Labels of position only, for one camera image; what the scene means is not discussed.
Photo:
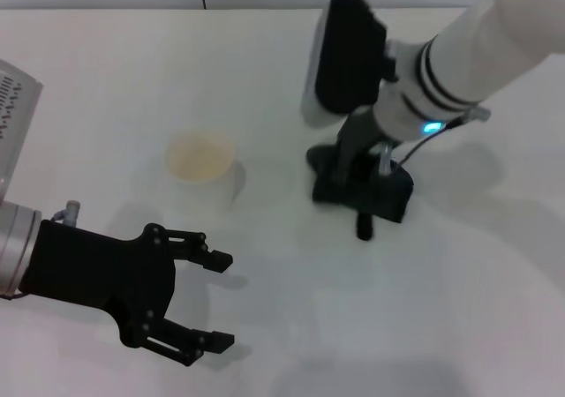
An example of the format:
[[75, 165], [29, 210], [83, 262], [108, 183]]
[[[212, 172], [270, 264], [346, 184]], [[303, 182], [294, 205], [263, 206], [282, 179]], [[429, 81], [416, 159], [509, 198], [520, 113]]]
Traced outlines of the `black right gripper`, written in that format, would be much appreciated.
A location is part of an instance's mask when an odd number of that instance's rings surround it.
[[389, 141], [376, 121], [374, 107], [362, 109], [347, 117], [336, 141], [336, 163], [333, 172], [337, 182], [346, 182], [350, 168], [360, 154], [365, 154], [381, 142]]

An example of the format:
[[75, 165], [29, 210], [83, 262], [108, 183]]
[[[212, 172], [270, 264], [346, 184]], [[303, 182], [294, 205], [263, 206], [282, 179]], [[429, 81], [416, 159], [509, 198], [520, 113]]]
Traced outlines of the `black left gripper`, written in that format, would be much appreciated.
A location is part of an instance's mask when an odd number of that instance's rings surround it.
[[173, 259], [216, 273], [233, 264], [229, 253], [211, 250], [206, 240], [203, 232], [154, 223], [126, 241], [42, 221], [19, 288], [104, 311], [116, 321], [125, 346], [191, 366], [235, 342], [232, 334], [190, 329], [165, 318], [175, 288]]

